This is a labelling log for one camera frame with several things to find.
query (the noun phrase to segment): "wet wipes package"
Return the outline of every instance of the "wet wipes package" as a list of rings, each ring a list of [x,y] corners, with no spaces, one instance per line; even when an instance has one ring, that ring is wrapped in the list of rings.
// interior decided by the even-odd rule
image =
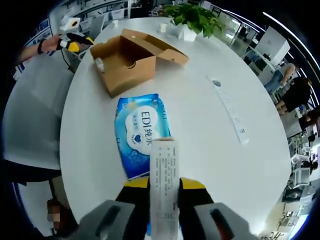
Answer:
[[[128,179],[148,175],[152,139],[170,137],[165,106],[158,94],[120,98],[114,128]]]

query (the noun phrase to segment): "cable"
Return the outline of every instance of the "cable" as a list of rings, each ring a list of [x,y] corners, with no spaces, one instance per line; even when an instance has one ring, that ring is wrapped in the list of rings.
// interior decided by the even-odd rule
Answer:
[[[75,73],[75,71],[71,68],[71,66],[69,65],[69,63],[68,63],[67,60],[65,59],[65,55],[64,55],[64,52],[62,51],[62,49],[61,49],[60,51],[61,51],[62,58],[63,58],[65,64],[67,64],[67,66],[68,66],[68,70],[70,70],[71,72]]]

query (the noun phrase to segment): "cardboard box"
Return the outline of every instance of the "cardboard box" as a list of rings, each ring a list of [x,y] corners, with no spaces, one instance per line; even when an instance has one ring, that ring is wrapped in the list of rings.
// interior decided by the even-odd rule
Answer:
[[[106,43],[94,45],[90,52],[94,60],[101,58],[103,62],[104,73],[96,69],[111,98],[152,79],[156,73],[156,57],[181,65],[189,59],[154,36],[128,29]]]

